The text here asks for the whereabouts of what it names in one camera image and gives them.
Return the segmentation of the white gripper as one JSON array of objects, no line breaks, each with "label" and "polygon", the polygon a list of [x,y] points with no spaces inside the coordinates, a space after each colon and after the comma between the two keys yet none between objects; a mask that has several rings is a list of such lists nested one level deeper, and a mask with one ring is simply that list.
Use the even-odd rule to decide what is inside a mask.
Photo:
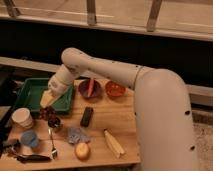
[{"label": "white gripper", "polygon": [[51,106],[56,100],[56,96],[63,95],[74,80],[80,76],[80,70],[76,68],[68,68],[62,64],[57,72],[50,78],[48,82],[48,89],[42,94],[40,106],[46,108]]}]

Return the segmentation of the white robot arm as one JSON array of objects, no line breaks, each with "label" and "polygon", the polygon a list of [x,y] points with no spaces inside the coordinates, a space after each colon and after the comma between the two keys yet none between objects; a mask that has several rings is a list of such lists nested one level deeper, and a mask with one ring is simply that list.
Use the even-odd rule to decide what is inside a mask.
[{"label": "white robot arm", "polygon": [[134,111],[143,171],[199,171],[191,104],[182,78],[167,69],[63,51],[62,65],[48,82],[40,105],[52,105],[85,71],[134,91]]}]

